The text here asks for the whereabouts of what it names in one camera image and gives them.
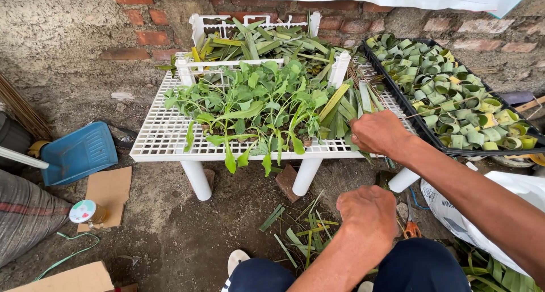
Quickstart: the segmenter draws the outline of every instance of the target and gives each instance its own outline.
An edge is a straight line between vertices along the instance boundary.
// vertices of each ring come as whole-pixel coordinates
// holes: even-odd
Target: orange scissors handle
[[[414,237],[421,237],[422,234],[420,233],[420,229],[416,225],[415,222],[408,220],[407,221],[407,227],[405,228],[405,231],[403,232],[403,237],[405,239],[414,238]]]

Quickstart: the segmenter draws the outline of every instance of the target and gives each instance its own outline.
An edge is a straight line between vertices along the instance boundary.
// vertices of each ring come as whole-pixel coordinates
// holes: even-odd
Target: plastic sack
[[[0,170],[0,268],[68,221],[72,204]]]
[[[545,212],[545,178],[491,171],[485,175],[488,179],[502,185],[507,190],[520,196],[528,203]],[[454,206],[424,179],[420,182],[420,191],[426,199],[433,215],[458,238],[486,251],[496,260],[513,270],[527,275],[511,258],[488,240]]]

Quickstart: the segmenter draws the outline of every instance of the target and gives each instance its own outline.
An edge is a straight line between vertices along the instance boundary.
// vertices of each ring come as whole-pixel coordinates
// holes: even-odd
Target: black plastic tray
[[[424,43],[428,45],[429,47],[434,45],[439,45],[435,40],[432,39],[426,39],[426,38],[409,38],[411,41],[417,41]],[[371,48],[367,46],[365,43],[365,40],[363,40],[362,45],[360,45],[359,50],[364,53],[365,57],[369,59],[369,62],[374,67],[374,69],[379,73],[384,75],[384,83],[386,88],[392,93],[393,98],[396,100],[396,102],[399,104],[403,112],[407,116],[411,116],[414,114],[417,114],[416,109],[411,105],[411,103],[405,98],[405,95],[401,92],[397,84],[393,81],[391,76],[388,75],[388,72],[384,69],[382,64],[380,64],[380,61],[378,61],[377,57],[373,54],[371,51]],[[454,59],[456,62],[458,62],[458,65],[463,65],[463,63],[460,62],[458,59]],[[466,67],[468,73],[473,74],[470,69]],[[494,97],[500,97],[499,94],[492,91],[492,89],[483,81],[482,84],[485,86],[486,91],[489,92]],[[505,102],[503,99],[501,99],[502,107],[501,109],[509,109],[513,111],[514,113],[519,114],[512,106],[510,106],[507,102]],[[491,150],[491,151],[484,151],[484,150],[463,150],[463,149],[455,149],[455,148],[448,148],[444,146],[437,135],[427,127],[426,122],[424,122],[424,119],[420,116],[414,116],[408,118],[409,122],[411,122],[412,126],[415,128],[416,133],[427,143],[431,144],[432,146],[439,149],[441,152],[445,153],[448,156],[510,156],[510,155],[525,155],[525,154],[541,154],[545,153],[545,137],[541,132],[539,132],[528,120],[525,118],[521,118],[522,121],[526,122],[528,125],[530,125],[530,128],[528,129],[527,135],[531,135],[537,138],[537,143],[535,148],[533,149],[526,149],[526,150]]]

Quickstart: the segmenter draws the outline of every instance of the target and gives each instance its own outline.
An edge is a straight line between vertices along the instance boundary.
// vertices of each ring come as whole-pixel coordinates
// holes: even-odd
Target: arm
[[[378,186],[362,186],[337,199],[343,224],[330,244],[288,292],[352,291],[390,251],[398,232],[396,199]]]
[[[424,178],[545,287],[545,213],[410,134],[389,110],[364,114],[351,126],[361,149],[388,156]]]

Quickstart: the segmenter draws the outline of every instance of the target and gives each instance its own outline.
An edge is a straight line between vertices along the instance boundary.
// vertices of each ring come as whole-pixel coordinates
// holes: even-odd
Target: scissors
[[[410,205],[409,193],[405,191],[405,195],[407,196],[407,207],[409,209],[409,218],[407,219],[407,226],[405,228],[405,231],[403,232],[403,237],[405,237],[405,239],[421,237],[422,234],[420,233],[420,229],[416,225],[416,222],[414,221],[414,216],[412,215],[412,206]]]

